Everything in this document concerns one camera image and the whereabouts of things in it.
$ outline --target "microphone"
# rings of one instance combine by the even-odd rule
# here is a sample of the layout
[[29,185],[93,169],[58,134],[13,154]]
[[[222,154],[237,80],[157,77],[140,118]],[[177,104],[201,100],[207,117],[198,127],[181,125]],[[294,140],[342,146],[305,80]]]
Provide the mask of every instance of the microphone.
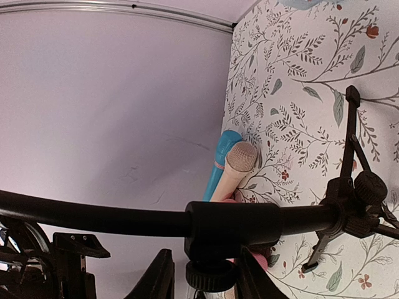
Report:
[[219,183],[220,177],[224,170],[224,160],[227,153],[238,142],[241,141],[241,135],[235,131],[224,131],[220,136],[216,152],[214,154],[214,165],[212,168],[211,177],[205,189],[204,201],[210,201],[216,186]]
[[250,143],[236,143],[226,156],[226,165],[211,201],[223,201],[231,197],[238,184],[253,169],[257,158],[256,148]]

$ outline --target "microphone mesh grille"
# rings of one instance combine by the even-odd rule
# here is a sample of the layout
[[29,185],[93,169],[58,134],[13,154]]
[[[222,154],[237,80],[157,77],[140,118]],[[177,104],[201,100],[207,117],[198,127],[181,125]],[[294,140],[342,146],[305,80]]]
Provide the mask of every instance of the microphone mesh grille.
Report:
[[256,148],[248,142],[241,141],[233,146],[226,159],[234,170],[246,173],[254,167],[256,156]]

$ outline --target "tripod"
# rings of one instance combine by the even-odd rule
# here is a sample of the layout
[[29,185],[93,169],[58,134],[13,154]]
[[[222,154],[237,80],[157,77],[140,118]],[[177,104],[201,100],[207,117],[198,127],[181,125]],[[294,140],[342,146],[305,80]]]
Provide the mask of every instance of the tripod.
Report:
[[[0,260],[12,265],[8,271],[0,271],[0,285],[6,287],[0,288],[0,295],[32,298],[29,290],[34,289],[35,299],[96,298],[94,276],[83,266],[85,256],[104,258],[109,253],[94,235],[55,233],[50,244],[36,222],[111,234],[184,237],[190,259],[186,266],[189,285],[201,292],[223,292],[236,286],[238,299],[287,298],[251,255],[248,247],[252,245],[272,246],[282,235],[316,232],[319,241],[302,268],[307,273],[318,266],[325,246],[343,233],[358,238],[378,233],[399,239],[399,222],[383,203],[387,187],[371,171],[356,138],[360,95],[355,87],[347,88],[346,100],[349,115],[340,176],[329,181],[326,197],[318,206],[191,202],[185,212],[163,212],[73,204],[0,191],[0,236],[4,243],[9,236],[18,243],[15,250],[9,242],[6,249],[0,247]],[[353,183],[355,153],[363,171]],[[394,228],[380,224],[380,218]],[[39,280],[27,276],[29,259],[44,265],[46,281],[43,275]],[[174,271],[171,251],[161,250],[126,299],[173,299]]]

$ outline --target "floral pattern fabric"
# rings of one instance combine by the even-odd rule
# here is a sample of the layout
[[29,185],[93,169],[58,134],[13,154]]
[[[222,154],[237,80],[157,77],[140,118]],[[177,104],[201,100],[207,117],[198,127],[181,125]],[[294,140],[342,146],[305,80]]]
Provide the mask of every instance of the floral pattern fabric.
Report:
[[[398,12],[396,0],[319,1],[308,10],[263,0],[237,25],[223,129],[259,152],[237,200],[318,204],[339,176],[344,93],[354,85],[362,98],[358,139],[399,216]],[[353,177],[360,171],[355,157]],[[271,251],[268,274],[289,298],[399,298],[399,241],[344,234],[303,274],[316,242],[315,233],[287,236]]]

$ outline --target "blue microphone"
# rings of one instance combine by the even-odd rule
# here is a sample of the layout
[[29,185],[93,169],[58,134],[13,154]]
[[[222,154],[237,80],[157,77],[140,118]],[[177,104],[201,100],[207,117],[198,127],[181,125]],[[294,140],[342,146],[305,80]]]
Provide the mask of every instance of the blue microphone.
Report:
[[210,201],[216,186],[219,183],[220,177],[224,170],[224,159],[229,153],[231,148],[239,141],[241,141],[241,135],[235,131],[227,130],[224,131],[220,136],[216,152],[214,154],[214,165],[212,168],[211,177],[205,190],[204,201]]

